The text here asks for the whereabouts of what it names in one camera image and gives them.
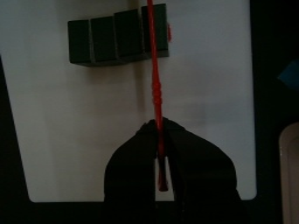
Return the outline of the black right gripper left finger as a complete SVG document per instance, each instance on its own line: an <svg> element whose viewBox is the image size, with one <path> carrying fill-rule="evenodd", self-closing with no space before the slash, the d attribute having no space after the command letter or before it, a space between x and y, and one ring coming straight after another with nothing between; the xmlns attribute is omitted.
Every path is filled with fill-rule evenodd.
<svg viewBox="0 0 299 224"><path fill-rule="evenodd" d="M104 224L154 224L154 121L120 145L104 175Z"/></svg>

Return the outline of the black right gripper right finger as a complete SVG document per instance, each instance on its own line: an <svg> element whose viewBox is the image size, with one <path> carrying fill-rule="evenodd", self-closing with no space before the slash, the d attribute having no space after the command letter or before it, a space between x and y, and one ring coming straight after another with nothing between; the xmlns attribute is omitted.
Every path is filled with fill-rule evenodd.
<svg viewBox="0 0 299 224"><path fill-rule="evenodd" d="M227 154L172 120L162 128L180 224L249 224Z"/></svg>

